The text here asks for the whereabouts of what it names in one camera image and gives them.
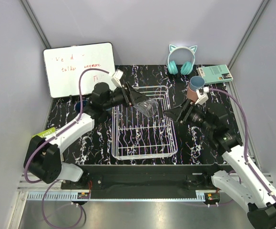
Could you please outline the light blue plastic cup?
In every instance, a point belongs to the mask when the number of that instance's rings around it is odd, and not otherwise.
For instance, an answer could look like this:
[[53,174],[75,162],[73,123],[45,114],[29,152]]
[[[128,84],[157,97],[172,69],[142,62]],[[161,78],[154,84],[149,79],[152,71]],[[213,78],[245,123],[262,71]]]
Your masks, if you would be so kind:
[[201,76],[193,76],[191,79],[190,79],[190,82],[189,82],[189,88],[192,90],[192,91],[196,91],[202,87],[204,87],[204,84],[205,84],[205,81],[203,79],[203,77]]

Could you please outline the pink plastic cup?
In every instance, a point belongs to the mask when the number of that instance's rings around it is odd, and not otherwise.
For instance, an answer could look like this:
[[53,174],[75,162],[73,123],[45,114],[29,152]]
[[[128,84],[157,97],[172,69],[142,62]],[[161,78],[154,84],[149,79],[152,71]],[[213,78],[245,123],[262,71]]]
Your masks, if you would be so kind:
[[198,99],[198,95],[196,93],[196,91],[192,90],[189,86],[187,88],[187,99],[196,102],[196,100]]

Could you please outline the dark blue ceramic mug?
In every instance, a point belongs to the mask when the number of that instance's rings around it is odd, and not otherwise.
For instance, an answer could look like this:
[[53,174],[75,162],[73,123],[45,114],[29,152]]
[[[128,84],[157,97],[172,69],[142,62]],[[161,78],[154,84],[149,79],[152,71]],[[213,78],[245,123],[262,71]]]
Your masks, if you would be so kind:
[[[82,102],[82,113],[85,112],[85,107],[88,104],[88,102],[86,100],[83,100]],[[74,106],[75,111],[79,114],[81,112],[81,102],[77,102]]]

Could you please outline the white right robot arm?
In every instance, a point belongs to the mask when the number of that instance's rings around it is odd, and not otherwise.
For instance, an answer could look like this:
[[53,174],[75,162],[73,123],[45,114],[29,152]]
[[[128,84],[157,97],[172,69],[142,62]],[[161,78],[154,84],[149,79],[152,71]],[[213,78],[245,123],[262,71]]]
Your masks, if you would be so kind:
[[181,105],[164,111],[164,115],[184,125],[198,127],[211,148],[237,173],[240,181],[215,166],[213,173],[202,176],[202,185],[225,192],[246,212],[255,229],[276,229],[276,188],[262,174],[249,156],[244,155],[240,138],[229,128],[228,114],[221,104],[210,104],[206,111],[185,100]]

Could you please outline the clear glass cup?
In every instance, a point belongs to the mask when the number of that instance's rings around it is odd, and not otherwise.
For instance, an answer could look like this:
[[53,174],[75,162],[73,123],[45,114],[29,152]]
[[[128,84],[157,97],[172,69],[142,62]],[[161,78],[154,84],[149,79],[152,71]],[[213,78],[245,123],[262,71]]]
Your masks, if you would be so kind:
[[156,114],[156,112],[158,111],[158,106],[158,102],[153,99],[149,99],[147,101],[143,101],[134,105],[134,108],[144,116],[150,118]]

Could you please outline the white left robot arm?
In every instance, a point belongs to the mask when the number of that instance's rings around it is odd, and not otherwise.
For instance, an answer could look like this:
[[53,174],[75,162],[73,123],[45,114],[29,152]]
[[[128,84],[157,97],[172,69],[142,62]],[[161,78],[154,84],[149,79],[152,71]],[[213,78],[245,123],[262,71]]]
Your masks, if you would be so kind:
[[63,152],[83,134],[105,122],[113,107],[140,105],[148,99],[128,83],[113,91],[107,83],[97,83],[89,98],[76,104],[80,111],[72,121],[46,137],[36,135],[30,140],[23,164],[26,181],[32,182],[28,178],[28,173],[32,173],[46,184],[66,180],[78,189],[85,188],[88,177],[80,166],[64,162]]

